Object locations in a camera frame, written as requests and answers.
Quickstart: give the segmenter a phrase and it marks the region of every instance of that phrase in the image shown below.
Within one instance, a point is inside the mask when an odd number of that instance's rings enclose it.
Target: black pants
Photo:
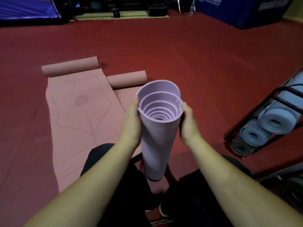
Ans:
[[[92,149],[80,177],[97,163],[114,144]],[[145,175],[129,163],[98,226],[151,226],[144,210],[152,207],[152,193]]]
[[[113,145],[106,143],[92,149],[81,176]],[[239,161],[223,157],[250,176],[250,171]],[[130,162],[98,226],[151,226],[144,210],[152,206],[146,177]],[[161,210],[174,221],[173,226],[232,226],[199,169],[168,188]]]

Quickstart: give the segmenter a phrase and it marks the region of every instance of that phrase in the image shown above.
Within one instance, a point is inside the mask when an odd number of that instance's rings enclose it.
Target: hand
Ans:
[[[192,109],[185,102],[182,104],[182,109],[184,110],[185,118],[181,124],[181,141],[190,147],[194,140],[201,138],[201,134],[193,117]]]
[[[141,124],[138,116],[138,107],[139,99],[136,96],[125,114],[119,138],[120,142],[130,145],[134,150],[141,143]]]

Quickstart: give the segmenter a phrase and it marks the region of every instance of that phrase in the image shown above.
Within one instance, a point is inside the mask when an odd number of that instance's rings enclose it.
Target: purple yoga mat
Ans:
[[[173,82],[156,80],[141,87],[137,95],[145,173],[158,181],[164,175],[183,113],[181,93]]]

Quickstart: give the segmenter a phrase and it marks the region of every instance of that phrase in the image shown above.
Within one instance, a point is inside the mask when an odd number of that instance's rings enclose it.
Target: forearm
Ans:
[[[303,218],[219,155],[201,137],[190,146],[201,172],[235,227],[302,226]]]
[[[88,172],[39,211],[25,226],[96,226],[135,146],[118,141]]]

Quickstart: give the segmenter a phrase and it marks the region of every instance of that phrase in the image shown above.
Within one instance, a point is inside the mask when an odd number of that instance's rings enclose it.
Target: person's right hand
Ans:
[[[201,138],[201,134],[193,117],[192,109],[186,102],[183,102],[182,109],[184,110],[185,118],[181,124],[181,141],[190,147],[195,139]]]

